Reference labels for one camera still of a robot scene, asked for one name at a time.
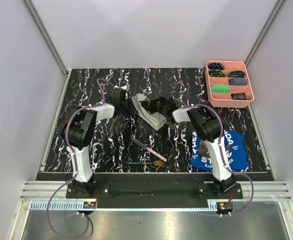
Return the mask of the grey cloth napkin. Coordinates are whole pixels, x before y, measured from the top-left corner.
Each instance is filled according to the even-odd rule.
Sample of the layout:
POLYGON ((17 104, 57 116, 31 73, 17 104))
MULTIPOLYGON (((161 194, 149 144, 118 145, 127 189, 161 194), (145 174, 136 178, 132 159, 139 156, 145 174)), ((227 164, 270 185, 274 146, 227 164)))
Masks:
POLYGON ((158 112, 150 113, 149 111, 145 110, 142 107, 140 101, 144 101, 146 99, 147 97, 141 93, 138 93, 131 98, 137 114, 155 131, 158 131, 167 123, 167 119, 158 112))

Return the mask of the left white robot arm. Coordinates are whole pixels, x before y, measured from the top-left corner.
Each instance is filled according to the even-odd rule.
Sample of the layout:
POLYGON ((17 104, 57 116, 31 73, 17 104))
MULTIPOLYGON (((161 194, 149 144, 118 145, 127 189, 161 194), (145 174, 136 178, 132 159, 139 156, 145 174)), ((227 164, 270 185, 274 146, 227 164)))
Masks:
POLYGON ((62 130, 62 138, 67 145, 73 167, 72 178, 67 181, 66 198, 87 199, 95 197, 98 193, 95 189, 89 154, 96 123, 134 113, 135 108, 127 86, 114 87, 104 103, 72 107, 62 130))

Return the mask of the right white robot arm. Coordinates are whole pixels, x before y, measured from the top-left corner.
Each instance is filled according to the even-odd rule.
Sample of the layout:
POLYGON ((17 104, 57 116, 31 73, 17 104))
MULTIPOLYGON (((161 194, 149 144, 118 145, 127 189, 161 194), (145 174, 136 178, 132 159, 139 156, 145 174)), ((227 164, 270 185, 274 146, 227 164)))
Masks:
POLYGON ((172 123, 190 122, 202 141, 205 142, 212 163, 213 184, 209 194, 225 198, 236 185, 233 171, 227 160, 224 140, 224 124, 213 106, 196 104, 177 106, 173 97, 140 100, 141 107, 151 114, 159 113, 172 123))

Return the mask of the black marbled table mat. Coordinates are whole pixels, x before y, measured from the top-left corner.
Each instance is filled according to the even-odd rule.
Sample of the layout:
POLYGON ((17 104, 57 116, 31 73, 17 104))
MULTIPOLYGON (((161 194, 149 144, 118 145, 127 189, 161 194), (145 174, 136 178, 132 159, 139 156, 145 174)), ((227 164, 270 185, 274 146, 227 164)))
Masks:
MULTIPOLYGON (((204 68, 79 68, 70 73, 58 113, 54 134, 44 165, 46 173, 70 173, 71 157, 62 139, 68 112, 74 105, 101 102, 114 85, 129 85, 130 94, 151 99, 173 96, 185 104, 198 104, 208 98, 204 68)), ((270 170, 262 152, 248 108, 221 108, 226 129, 244 136, 243 146, 255 178, 267 178, 270 170)), ((156 131, 139 116, 118 117, 96 124, 89 146, 90 167, 96 173, 195 173, 191 166, 192 132, 190 123, 168 123, 156 131), (167 159, 164 162, 133 142, 131 137, 167 159), (161 161, 165 167, 129 165, 127 162, 161 161)))

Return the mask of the green rolled sock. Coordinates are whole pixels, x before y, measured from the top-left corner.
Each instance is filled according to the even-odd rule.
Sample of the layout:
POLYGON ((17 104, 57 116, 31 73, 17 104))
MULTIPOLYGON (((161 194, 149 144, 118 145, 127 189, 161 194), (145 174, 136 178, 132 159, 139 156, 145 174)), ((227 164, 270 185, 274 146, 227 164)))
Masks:
POLYGON ((231 88, 226 84, 215 84, 215 85, 212 85, 210 89, 212 93, 223 94, 223 93, 231 92, 231 88))

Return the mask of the blue patterned sock top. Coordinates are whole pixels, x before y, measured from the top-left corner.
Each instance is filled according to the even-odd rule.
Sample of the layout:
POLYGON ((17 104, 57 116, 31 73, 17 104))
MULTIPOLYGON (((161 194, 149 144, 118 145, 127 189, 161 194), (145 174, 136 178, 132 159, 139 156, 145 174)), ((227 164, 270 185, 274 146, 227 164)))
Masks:
POLYGON ((224 65, 221 62, 211 62, 207 65, 209 70, 224 70, 224 65))

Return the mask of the blue patterned sock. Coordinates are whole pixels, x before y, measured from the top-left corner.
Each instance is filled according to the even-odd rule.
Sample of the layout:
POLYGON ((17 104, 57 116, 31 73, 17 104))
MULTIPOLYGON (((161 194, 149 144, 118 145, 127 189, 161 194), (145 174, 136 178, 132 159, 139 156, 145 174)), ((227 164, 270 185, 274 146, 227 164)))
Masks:
POLYGON ((220 69, 212 69, 208 71, 210 77, 214 78, 224 78, 225 74, 222 70, 220 69))
POLYGON ((246 73, 242 70, 233 70, 229 72, 228 76, 230 78, 245 78, 246 73))
POLYGON ((221 62, 211 62, 207 65, 209 70, 224 70, 224 65, 221 62))

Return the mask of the blue patterned sock middle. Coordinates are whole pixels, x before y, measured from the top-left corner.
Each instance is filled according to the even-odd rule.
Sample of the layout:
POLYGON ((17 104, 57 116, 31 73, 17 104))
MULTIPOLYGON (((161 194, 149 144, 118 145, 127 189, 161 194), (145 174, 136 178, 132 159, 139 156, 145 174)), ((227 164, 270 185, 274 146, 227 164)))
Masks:
POLYGON ((222 70, 220 69, 212 69, 208 71, 210 77, 214 78, 224 78, 225 74, 222 70))

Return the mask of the pink divided organizer tray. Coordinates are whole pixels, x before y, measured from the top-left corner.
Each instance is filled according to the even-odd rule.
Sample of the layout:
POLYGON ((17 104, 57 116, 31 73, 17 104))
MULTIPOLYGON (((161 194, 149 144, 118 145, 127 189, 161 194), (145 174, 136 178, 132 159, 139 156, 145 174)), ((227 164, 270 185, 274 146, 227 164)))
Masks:
POLYGON ((208 100, 214 107, 246 108, 255 99, 244 62, 208 60, 205 77, 208 100))

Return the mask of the dark blue rolled sock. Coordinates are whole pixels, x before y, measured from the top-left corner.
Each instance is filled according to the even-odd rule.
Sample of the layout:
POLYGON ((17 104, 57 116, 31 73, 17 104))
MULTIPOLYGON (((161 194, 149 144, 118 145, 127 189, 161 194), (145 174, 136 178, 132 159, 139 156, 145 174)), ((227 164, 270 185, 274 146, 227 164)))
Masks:
POLYGON ((230 86, 246 86, 248 84, 248 80, 242 77, 234 77, 228 79, 228 84, 230 86))

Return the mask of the dark brown rolled sock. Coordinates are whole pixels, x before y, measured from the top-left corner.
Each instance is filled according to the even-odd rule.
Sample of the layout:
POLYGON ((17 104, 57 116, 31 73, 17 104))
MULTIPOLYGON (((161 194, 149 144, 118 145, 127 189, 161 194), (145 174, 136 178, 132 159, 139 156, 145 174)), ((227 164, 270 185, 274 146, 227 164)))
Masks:
POLYGON ((243 93, 232 93, 231 94, 231 99, 235 101, 246 101, 247 100, 247 95, 245 92, 243 93))

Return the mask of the blue patterned sock right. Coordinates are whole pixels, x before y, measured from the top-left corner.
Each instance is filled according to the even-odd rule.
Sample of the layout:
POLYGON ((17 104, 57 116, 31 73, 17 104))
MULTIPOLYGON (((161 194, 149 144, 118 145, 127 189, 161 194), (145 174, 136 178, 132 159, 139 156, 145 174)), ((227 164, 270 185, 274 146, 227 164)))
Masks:
POLYGON ((229 72, 228 76, 230 78, 245 78, 246 73, 242 70, 233 70, 229 72))

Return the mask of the blue printed t-shirt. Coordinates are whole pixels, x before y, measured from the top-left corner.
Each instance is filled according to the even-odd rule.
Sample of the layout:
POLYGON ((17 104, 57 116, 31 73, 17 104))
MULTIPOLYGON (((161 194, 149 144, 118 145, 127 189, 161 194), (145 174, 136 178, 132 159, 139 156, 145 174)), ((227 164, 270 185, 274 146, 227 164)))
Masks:
MULTIPOLYGON (((224 131, 224 146, 227 161, 233 171, 244 171, 249 168, 247 153, 243 145, 244 136, 234 130, 224 131)), ((191 166, 200 170, 211 172, 213 164, 206 143, 192 133, 192 157, 191 166)))

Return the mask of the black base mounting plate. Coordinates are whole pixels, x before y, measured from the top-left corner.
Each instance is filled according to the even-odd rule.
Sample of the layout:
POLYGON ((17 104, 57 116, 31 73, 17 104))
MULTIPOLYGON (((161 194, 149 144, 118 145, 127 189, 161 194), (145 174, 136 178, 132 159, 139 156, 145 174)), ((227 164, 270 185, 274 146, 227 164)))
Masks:
POLYGON ((92 200, 98 209, 204 209, 209 200, 242 200, 241 185, 218 190, 211 173, 95 173, 89 190, 69 185, 66 198, 92 200))

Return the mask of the pink-handled table knife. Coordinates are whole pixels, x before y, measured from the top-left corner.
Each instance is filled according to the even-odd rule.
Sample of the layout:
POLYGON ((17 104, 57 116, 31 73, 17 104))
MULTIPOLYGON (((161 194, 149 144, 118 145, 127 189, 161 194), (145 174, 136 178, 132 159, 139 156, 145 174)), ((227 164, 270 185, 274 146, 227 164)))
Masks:
POLYGON ((150 147, 146 146, 145 144, 141 143, 140 141, 138 141, 137 139, 135 139, 134 137, 130 137, 132 139, 132 141, 134 143, 136 143, 139 147, 147 150, 149 153, 153 154, 154 156, 156 156, 158 159, 164 161, 164 162, 167 162, 167 159, 160 155, 158 152, 154 151, 153 149, 151 149, 150 147))

